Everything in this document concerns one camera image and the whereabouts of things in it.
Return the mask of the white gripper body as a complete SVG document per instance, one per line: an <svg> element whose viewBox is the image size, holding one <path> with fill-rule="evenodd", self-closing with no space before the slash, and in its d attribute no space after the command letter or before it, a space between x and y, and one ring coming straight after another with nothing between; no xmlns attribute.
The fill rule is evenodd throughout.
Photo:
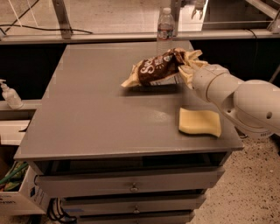
<svg viewBox="0 0 280 224"><path fill-rule="evenodd" d="M205 102L223 102L231 95L228 76L229 71L220 65L204 66L195 72L192 90Z"/></svg>

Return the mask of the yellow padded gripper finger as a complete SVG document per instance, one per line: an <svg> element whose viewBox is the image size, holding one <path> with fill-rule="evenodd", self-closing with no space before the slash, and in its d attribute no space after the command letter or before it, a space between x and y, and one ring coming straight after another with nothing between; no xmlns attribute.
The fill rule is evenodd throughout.
<svg viewBox="0 0 280 224"><path fill-rule="evenodd" d="M194 50L184 53L184 63L194 69L199 69L208 65L207 61L200 60L199 56L202 55L201 50Z"/></svg>
<svg viewBox="0 0 280 224"><path fill-rule="evenodd" d="M190 66L179 66L178 67L180 76L184 83L190 88L193 88L193 75L195 73L195 70L191 68Z"/></svg>

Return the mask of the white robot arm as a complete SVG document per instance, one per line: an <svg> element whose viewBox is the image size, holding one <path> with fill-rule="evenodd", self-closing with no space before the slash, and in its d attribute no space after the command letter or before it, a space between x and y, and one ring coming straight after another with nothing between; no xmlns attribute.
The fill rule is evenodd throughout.
<svg viewBox="0 0 280 224"><path fill-rule="evenodd" d="M225 67L182 50L179 73L201 100L211 102L239 131L253 138L280 135L280 89L265 80L241 80Z"/></svg>

